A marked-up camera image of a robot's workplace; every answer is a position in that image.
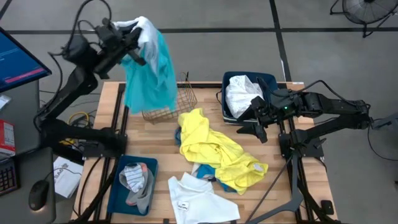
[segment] desk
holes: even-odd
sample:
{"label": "desk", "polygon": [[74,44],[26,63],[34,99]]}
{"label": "desk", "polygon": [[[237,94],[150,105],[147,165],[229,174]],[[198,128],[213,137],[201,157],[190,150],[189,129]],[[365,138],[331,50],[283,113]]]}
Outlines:
{"label": "desk", "polygon": [[33,125],[33,117],[39,108],[39,82],[31,82],[1,93],[11,101],[0,111],[0,119],[14,125],[16,165],[21,187],[0,197],[2,223],[47,223],[55,219],[54,179],[50,175],[50,189],[46,206],[33,212],[28,206],[28,195],[33,184],[43,179],[51,170],[50,148],[18,156],[39,147],[40,136]]}
{"label": "desk", "polygon": [[[293,90],[303,88],[302,83],[286,84],[287,88]],[[104,83],[94,128],[99,129],[111,126],[118,86],[119,82]],[[221,105],[217,102],[215,97],[216,92],[219,90],[219,88],[194,88],[198,100],[196,107],[204,108],[204,114],[210,120],[212,129],[224,133],[232,140],[242,145],[246,152],[251,153],[255,158],[269,165],[268,173],[265,178],[256,185],[248,188],[248,191],[244,195],[225,193],[219,184],[213,184],[215,194],[238,204],[241,219],[238,220],[237,223],[244,223],[285,164],[285,160],[280,155],[278,143],[279,127],[274,124],[267,128],[268,141],[265,144],[261,144],[260,140],[255,136],[237,134],[236,130],[239,126],[228,125],[223,121]],[[123,104],[119,110],[118,127],[121,125],[122,107]],[[146,217],[136,217],[114,213],[112,215],[112,223],[162,223],[164,218],[170,219],[170,223],[175,223],[167,180],[172,176],[181,179],[184,172],[190,173],[192,169],[192,163],[188,162],[179,153],[179,148],[174,143],[174,130],[177,126],[177,119],[153,125],[144,121],[141,114],[129,115],[126,128],[126,134],[128,135],[126,154],[157,159],[159,162],[159,171],[156,178],[152,209],[149,214]],[[313,126],[313,120],[308,118],[295,118],[295,126],[297,129],[308,129]],[[87,173],[95,160],[96,159],[89,159],[85,162],[78,195],[80,195],[82,183],[84,183]],[[97,164],[87,181],[87,186],[83,194],[82,209],[90,204],[98,192],[103,161],[104,159]],[[319,204],[321,200],[333,201],[325,168],[314,158],[303,158],[303,165],[307,177],[308,189],[315,201]],[[75,202],[76,209],[78,208],[78,198],[79,197],[77,197]],[[108,198],[109,189],[103,199],[100,219],[105,219]],[[287,172],[284,172],[254,217],[266,213],[289,200],[289,178]],[[302,209],[301,213],[303,219],[306,219],[307,216],[304,209]],[[264,220],[264,223],[295,223],[295,216],[292,212],[281,212]]]}

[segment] metal basket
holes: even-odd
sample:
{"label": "metal basket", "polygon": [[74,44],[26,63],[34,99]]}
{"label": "metal basket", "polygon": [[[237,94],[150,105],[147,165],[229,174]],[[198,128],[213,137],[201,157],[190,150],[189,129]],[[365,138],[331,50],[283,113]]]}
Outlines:
{"label": "metal basket", "polygon": [[142,117],[144,120],[149,121],[152,124],[167,121],[173,118],[177,118],[181,113],[189,112],[194,109],[198,100],[193,93],[191,84],[188,81],[189,72],[180,73],[180,78],[177,80],[177,105],[174,111],[169,108],[161,110],[143,111]]}

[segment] monitor screen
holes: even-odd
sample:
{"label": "monitor screen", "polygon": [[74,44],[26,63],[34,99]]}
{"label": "monitor screen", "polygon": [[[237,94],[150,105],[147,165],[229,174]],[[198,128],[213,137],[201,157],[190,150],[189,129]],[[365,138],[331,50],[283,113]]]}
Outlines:
{"label": "monitor screen", "polygon": [[43,63],[0,28],[0,92],[50,74]]}

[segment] red box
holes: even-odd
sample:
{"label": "red box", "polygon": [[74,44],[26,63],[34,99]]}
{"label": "red box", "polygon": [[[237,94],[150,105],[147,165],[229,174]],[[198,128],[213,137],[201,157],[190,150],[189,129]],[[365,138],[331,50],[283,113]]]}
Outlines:
{"label": "red box", "polygon": [[0,159],[15,156],[14,125],[0,119]]}

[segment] blue bin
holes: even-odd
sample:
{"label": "blue bin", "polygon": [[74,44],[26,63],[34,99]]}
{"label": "blue bin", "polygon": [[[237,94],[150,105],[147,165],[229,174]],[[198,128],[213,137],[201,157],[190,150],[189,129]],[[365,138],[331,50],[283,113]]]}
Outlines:
{"label": "blue bin", "polygon": [[[266,74],[266,73],[258,73],[258,72],[226,72],[223,77],[223,84],[222,84],[222,89],[221,89],[221,95],[222,95],[222,100],[221,100],[221,106],[223,110],[223,119],[225,123],[229,124],[248,124],[252,122],[257,122],[255,119],[250,119],[250,120],[245,120],[242,122],[238,122],[236,118],[234,118],[228,108],[228,105],[226,104],[225,101],[225,95],[226,95],[226,87],[229,85],[229,79],[231,77],[237,76],[237,75],[246,75],[252,83],[257,83],[257,77],[262,78],[269,86],[269,88],[274,91],[278,89],[278,84],[276,82],[276,79],[273,75]],[[269,91],[266,91],[265,93],[262,93],[264,99],[270,100],[271,94]]]}
{"label": "blue bin", "polygon": [[[119,181],[119,174],[124,169],[127,164],[133,162],[143,162],[147,164],[148,169],[154,175],[154,185],[152,188],[149,206],[145,212],[145,214],[141,214],[137,208],[137,206],[130,206],[126,204],[126,198],[129,194],[129,190],[125,188]],[[157,174],[157,160],[153,158],[146,157],[136,157],[136,156],[122,156],[119,159],[118,169],[116,171],[116,176],[113,180],[113,185],[111,189],[111,195],[109,196],[108,202],[108,212],[110,213],[124,213],[129,215],[140,215],[146,216],[149,213],[150,205],[152,203],[152,199],[154,197],[154,189],[156,183],[156,174]]]}

